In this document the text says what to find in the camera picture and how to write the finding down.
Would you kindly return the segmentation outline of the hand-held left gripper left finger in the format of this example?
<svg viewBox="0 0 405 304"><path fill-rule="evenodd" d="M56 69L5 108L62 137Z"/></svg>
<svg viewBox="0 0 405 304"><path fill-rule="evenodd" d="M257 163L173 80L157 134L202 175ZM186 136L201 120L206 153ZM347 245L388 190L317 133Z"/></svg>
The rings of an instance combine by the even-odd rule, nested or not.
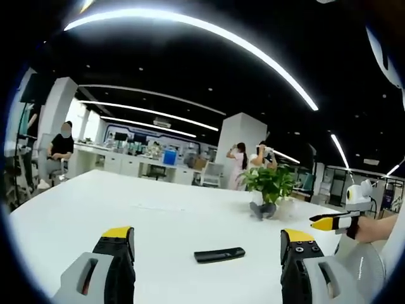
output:
<svg viewBox="0 0 405 304"><path fill-rule="evenodd" d="M134 228L112 228L61 275L53 303L133 303Z"/></svg>

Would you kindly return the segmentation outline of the person's right hand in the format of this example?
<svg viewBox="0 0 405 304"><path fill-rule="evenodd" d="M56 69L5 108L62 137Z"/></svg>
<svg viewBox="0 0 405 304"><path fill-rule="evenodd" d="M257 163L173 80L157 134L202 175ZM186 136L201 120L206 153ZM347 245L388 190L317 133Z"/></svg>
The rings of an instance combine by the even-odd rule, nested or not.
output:
<svg viewBox="0 0 405 304"><path fill-rule="evenodd" d="M360 217L358 219L358 231L355 240L360 243L373 243L375 241L388 240L396 222L398 215L393 215L382 219Z"/></svg>

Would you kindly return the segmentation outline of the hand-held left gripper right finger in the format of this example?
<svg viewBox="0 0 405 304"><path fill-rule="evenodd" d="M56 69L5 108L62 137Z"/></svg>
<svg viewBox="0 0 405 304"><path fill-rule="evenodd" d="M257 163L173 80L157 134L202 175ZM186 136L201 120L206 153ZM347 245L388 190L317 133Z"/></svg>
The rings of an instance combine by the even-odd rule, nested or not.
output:
<svg viewBox="0 0 405 304"><path fill-rule="evenodd" d="M280 263L283 303L365 302L346 268L305 232L281 230Z"/></svg>

